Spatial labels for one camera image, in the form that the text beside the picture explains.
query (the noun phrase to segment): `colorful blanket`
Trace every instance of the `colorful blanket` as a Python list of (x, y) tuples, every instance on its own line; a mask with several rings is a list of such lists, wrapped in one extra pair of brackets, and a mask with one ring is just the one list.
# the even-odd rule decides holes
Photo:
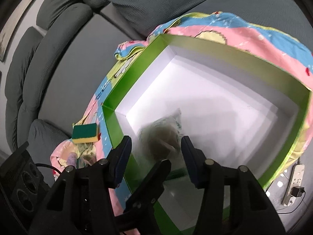
[[(286, 70), (309, 88), (313, 88), (313, 57), (311, 51), (297, 39), (277, 29), (248, 23), (232, 13), (215, 12), (211, 15), (203, 13), (189, 13), (168, 23), (158, 26), (146, 41), (128, 41), (120, 44), (115, 52), (117, 63), (103, 79), (93, 95), (82, 120), (77, 124), (96, 122), (100, 127), (100, 140), (94, 144), (96, 159), (108, 155), (112, 145), (107, 132), (101, 108), (102, 103), (127, 70), (129, 65), (140, 55), (142, 50), (158, 35), (174, 34), (203, 38), (230, 45), (245, 52), (265, 59)], [(290, 166), (306, 149), (313, 136), (313, 105), (305, 121), (305, 128), (300, 132), (300, 141), (285, 167)], [(68, 154), (76, 146), (67, 140), (61, 143), (51, 155), (51, 164), (63, 171)], [(115, 191), (110, 190), (112, 205), (116, 215), (125, 208), (128, 195), (121, 195), (127, 187), (123, 180)]]

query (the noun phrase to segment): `sofa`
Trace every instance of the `sofa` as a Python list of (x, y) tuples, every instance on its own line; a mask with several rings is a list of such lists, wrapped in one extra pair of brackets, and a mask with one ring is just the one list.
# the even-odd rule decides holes
[[(293, 0), (44, 0), (36, 24), (47, 33), (27, 29), (7, 74), (10, 149), (28, 141), (34, 162), (49, 164), (115, 64), (118, 44), (144, 40), (157, 25), (195, 11), (232, 12), (286, 32), (313, 50), (313, 29)], [(52, 185), (51, 171), (41, 171)]]

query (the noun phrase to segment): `power strip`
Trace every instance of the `power strip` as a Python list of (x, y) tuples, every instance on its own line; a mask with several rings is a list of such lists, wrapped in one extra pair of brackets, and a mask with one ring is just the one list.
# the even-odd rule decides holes
[(296, 197), (291, 196), (290, 193), (294, 186), (301, 185), (304, 174), (304, 168), (305, 168), (304, 164), (297, 164), (293, 167), (291, 178), (289, 181), (289, 186), (282, 202), (284, 206), (291, 206), (292, 204), (294, 204)]

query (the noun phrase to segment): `power cord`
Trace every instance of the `power cord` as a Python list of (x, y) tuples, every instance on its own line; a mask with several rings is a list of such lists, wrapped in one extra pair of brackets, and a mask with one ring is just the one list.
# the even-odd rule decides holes
[(51, 166), (51, 165), (48, 165), (48, 164), (41, 164), (41, 163), (38, 163), (38, 164), (35, 164), (37, 167), (45, 167), (45, 168), (49, 168), (49, 169), (53, 169), (53, 170), (55, 170), (57, 173), (59, 173), (59, 174), (61, 174), (61, 172), (57, 169), (57, 168), (55, 168), (55, 167), (53, 167), (53, 166)]
[(296, 209), (301, 205), (301, 203), (303, 202), (303, 200), (304, 200), (304, 197), (306, 196), (306, 191), (304, 191), (303, 190), (303, 193), (304, 193), (304, 196), (303, 196), (303, 198), (302, 198), (302, 200), (301, 200), (301, 202), (300, 202), (300, 204), (293, 210), (293, 211), (291, 211), (291, 212), (286, 212), (286, 213), (278, 213), (279, 215), (283, 215), (283, 214), (291, 214), (291, 213), (293, 213), (294, 211), (296, 211)]

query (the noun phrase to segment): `plastic bag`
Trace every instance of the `plastic bag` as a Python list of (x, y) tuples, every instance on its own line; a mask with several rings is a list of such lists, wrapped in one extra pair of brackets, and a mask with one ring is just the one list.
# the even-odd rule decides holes
[(177, 109), (173, 115), (158, 119), (140, 130), (138, 146), (133, 155), (143, 176), (156, 162), (164, 159), (171, 161), (171, 171), (186, 168), (181, 153), (183, 134), (180, 117), (181, 111)]

